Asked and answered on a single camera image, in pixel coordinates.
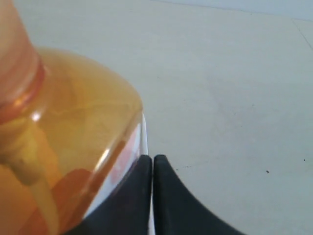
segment black plastic piece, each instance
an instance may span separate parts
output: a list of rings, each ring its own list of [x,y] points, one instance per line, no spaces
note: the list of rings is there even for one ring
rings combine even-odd
[[[205,208],[183,185],[166,156],[154,158],[156,235],[243,235]]]
[[[141,156],[127,179],[66,235],[147,235],[152,160]]]

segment tile floor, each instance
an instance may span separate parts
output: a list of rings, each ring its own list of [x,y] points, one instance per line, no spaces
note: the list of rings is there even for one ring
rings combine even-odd
[[[250,235],[313,234],[313,23],[149,0],[15,2],[34,43],[136,87],[151,155],[167,154],[218,216]]]

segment bottle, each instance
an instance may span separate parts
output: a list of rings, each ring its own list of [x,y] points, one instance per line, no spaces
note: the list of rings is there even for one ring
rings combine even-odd
[[[61,234],[135,164],[142,103],[99,63],[34,48],[12,0],[0,35],[0,234]]]

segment bottle neck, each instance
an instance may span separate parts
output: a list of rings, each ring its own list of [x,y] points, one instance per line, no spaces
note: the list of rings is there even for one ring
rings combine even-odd
[[[0,124],[15,118],[38,91],[44,78],[12,0],[0,0]]]

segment orange plastic bottle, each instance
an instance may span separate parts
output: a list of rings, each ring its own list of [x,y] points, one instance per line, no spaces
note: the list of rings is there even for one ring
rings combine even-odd
[[[0,234],[76,226],[139,155],[138,93],[97,62],[35,49],[0,0]]]

